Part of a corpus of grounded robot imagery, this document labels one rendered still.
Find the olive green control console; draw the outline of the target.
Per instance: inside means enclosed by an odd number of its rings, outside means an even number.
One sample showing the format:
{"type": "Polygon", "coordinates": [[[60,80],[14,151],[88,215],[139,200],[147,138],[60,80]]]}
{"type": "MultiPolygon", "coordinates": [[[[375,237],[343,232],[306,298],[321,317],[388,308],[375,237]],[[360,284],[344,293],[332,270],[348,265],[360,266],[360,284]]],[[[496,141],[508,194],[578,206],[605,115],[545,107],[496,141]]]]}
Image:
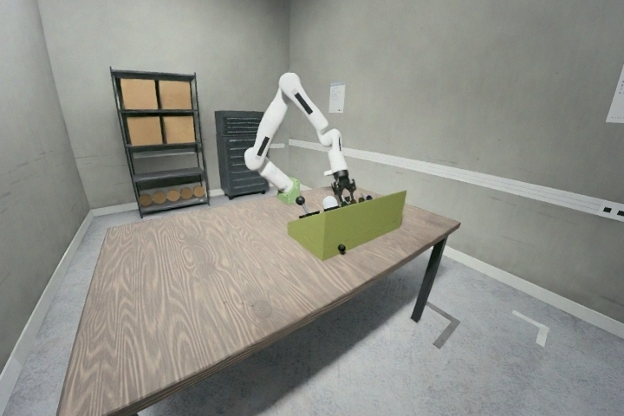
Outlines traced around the olive green control console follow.
{"type": "Polygon", "coordinates": [[[288,222],[288,235],[321,261],[327,260],[400,228],[406,192],[374,199],[370,195],[366,199],[361,193],[359,203],[347,196],[341,207],[328,196],[323,200],[322,213],[309,213],[305,198],[299,196],[296,203],[307,214],[288,222]]]}

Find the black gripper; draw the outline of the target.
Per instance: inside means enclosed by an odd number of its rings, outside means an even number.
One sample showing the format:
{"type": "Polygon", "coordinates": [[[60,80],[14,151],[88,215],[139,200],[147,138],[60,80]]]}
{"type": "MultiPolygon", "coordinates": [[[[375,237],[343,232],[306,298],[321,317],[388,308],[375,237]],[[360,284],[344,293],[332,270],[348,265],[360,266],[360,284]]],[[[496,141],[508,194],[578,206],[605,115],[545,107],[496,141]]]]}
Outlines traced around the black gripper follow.
{"type": "Polygon", "coordinates": [[[331,186],[333,188],[334,194],[339,196],[340,202],[345,201],[342,195],[342,192],[344,189],[347,189],[350,192],[349,194],[350,194],[351,199],[355,199],[354,191],[356,191],[356,186],[355,186],[354,179],[349,179],[348,177],[349,176],[348,169],[342,169],[342,170],[333,172],[333,176],[334,176],[335,182],[331,183],[331,186]]]}

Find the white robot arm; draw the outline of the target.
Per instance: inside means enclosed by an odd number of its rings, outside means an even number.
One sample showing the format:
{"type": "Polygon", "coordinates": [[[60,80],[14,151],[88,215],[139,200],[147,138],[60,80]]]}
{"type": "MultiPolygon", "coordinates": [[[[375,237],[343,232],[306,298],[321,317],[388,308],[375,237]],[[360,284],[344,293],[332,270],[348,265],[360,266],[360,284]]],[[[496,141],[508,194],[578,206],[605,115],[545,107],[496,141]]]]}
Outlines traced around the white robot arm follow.
{"type": "Polygon", "coordinates": [[[258,128],[256,144],[253,149],[250,148],[245,152],[245,163],[248,168],[252,171],[258,169],[259,174],[281,192],[290,191],[293,182],[265,156],[283,122],[289,104],[293,101],[316,130],[321,144],[326,148],[333,146],[328,152],[332,170],[325,172],[324,175],[331,176],[333,172],[347,169],[341,150],[340,132],[336,129],[327,133],[323,131],[328,126],[328,122],[303,91],[298,76],[292,73],[284,74],[280,78],[279,86],[276,98],[266,111],[258,128]]]}

